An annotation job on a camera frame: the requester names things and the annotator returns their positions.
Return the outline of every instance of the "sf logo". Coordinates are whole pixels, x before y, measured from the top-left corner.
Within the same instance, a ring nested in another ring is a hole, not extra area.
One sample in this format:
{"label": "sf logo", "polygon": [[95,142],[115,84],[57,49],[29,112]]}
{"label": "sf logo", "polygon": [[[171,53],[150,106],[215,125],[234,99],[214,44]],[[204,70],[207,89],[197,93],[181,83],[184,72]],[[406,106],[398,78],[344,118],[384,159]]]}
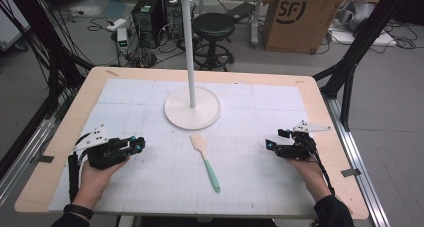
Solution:
{"label": "sf logo", "polygon": [[277,23],[293,24],[298,21],[306,9],[306,2],[288,2],[284,1],[280,5],[281,12],[278,13]]}

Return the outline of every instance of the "stool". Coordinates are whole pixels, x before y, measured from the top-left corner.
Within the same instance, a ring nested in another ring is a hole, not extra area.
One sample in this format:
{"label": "stool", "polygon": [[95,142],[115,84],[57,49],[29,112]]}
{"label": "stool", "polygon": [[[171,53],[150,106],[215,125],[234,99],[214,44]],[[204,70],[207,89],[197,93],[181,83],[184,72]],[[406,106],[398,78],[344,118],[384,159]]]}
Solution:
{"label": "stool", "polygon": [[203,70],[203,68],[212,70],[214,68],[223,67],[227,72],[226,64],[234,63],[234,56],[227,48],[216,44],[216,42],[226,39],[231,43],[228,37],[235,29],[231,17],[219,13],[205,13],[193,20],[192,28],[194,33],[201,39],[205,39],[209,42],[208,44],[196,46],[196,49],[193,51],[193,60],[200,66],[199,70]]}

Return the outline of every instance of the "round white base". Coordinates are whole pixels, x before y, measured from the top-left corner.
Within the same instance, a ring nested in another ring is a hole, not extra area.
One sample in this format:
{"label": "round white base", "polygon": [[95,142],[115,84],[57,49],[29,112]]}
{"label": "round white base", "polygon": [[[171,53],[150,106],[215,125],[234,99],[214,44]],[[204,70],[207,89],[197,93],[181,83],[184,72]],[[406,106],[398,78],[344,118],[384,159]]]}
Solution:
{"label": "round white base", "polygon": [[206,128],[221,115],[218,97],[210,90],[195,87],[196,107],[190,107],[188,88],[177,90],[165,102],[165,114],[174,125],[186,130]]}

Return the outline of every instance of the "sleeve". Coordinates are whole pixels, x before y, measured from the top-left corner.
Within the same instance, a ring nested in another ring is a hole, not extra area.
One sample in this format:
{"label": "sleeve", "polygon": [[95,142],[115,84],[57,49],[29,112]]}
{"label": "sleeve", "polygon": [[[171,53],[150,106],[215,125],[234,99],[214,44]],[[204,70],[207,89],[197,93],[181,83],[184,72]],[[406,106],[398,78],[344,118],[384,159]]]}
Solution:
{"label": "sleeve", "polygon": [[351,227],[354,226],[348,208],[334,195],[319,200],[315,207],[321,227]]}
{"label": "sleeve", "polygon": [[62,215],[60,219],[56,220],[56,222],[54,222],[54,224],[52,225],[52,227],[76,227],[76,226],[89,227],[90,223],[77,215],[74,215],[71,213],[65,213]]}

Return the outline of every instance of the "computer tower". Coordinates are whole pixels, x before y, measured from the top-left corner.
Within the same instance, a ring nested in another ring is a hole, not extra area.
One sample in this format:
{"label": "computer tower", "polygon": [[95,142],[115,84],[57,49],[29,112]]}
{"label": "computer tower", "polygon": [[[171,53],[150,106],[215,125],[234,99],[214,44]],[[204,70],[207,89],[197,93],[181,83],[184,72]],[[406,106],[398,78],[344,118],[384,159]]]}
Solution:
{"label": "computer tower", "polygon": [[162,0],[138,0],[131,14],[140,46],[159,47],[159,31],[166,25]]}
{"label": "computer tower", "polygon": [[157,33],[140,32],[138,33],[140,47],[156,49],[160,46],[160,40]]}
{"label": "computer tower", "polygon": [[171,0],[163,0],[166,13],[166,21],[168,25],[168,37],[169,39],[180,39],[184,38],[184,26],[183,26],[183,11],[181,2],[171,3]]}

